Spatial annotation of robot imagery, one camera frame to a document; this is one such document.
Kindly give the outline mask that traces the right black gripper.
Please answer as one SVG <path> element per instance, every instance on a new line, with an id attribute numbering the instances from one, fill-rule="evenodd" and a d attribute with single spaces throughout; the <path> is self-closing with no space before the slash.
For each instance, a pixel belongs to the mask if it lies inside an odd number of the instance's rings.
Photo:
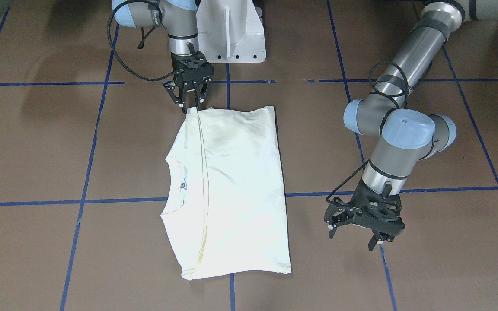
<path id="1" fill-rule="evenodd" d="M 201 51 L 191 55 L 177 55 L 172 53 L 172 69 L 181 70 L 173 77 L 173 81 L 164 83 L 164 88 L 184 114 L 187 114 L 188 91 L 195 90 L 195 103 L 197 110 L 204 109 L 210 87 L 213 83 L 214 66 L 207 61 Z"/>

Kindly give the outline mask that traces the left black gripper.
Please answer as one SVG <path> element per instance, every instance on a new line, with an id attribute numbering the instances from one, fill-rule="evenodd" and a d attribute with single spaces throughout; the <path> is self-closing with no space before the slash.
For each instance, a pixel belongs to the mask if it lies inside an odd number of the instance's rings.
<path id="1" fill-rule="evenodd" d="M 325 213 L 325 223 L 329 228 L 329 238 L 333 239 L 337 228 L 353 224 L 372 230 L 372 238 L 368 242 L 368 250 L 373 251 L 384 241 L 392 242 L 395 236 L 404 229 L 405 224 L 400 217 L 402 205 L 399 195 L 391 195 L 393 187 L 387 183 L 381 193 L 370 189 L 364 181 L 359 181 L 357 188 L 348 203 L 340 197 L 329 195 L 329 206 Z"/>

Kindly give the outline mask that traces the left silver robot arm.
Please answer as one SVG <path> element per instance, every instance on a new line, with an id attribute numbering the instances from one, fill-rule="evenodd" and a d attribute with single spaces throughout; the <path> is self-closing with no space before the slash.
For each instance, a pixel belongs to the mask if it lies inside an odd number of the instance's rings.
<path id="1" fill-rule="evenodd" d="M 418 161 L 447 149 L 457 135 L 455 123 L 442 114 L 409 108 L 410 94 L 420 84 L 437 52 L 464 22 L 497 20 L 498 0 L 430 0 L 421 11 L 392 61 L 373 67 L 371 92 L 345 108 L 347 129 L 378 139 L 349 202 L 331 192 L 324 222 L 329 238 L 338 228 L 356 225 L 372 231 L 368 250 L 392 242 L 403 232 L 399 193 Z"/>

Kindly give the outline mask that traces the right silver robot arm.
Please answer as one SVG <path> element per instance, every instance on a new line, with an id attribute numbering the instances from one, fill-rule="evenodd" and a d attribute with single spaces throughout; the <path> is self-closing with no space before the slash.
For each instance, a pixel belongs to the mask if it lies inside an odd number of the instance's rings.
<path id="1" fill-rule="evenodd" d="M 172 81 L 163 86 L 184 114 L 188 112 L 188 94 L 194 94 L 195 107 L 202 110 L 213 83 L 214 67 L 199 49 L 197 11 L 195 0 L 113 0 L 112 14 L 107 22 L 107 39 L 117 61 L 130 74 L 145 81 L 158 82 L 172 77 Z M 150 78 L 127 66 L 113 45 L 113 20 L 121 26 L 150 28 L 148 32 L 142 33 L 139 49 L 144 47 L 146 38 L 155 29 L 165 29 L 168 33 L 172 72 L 163 77 Z"/>

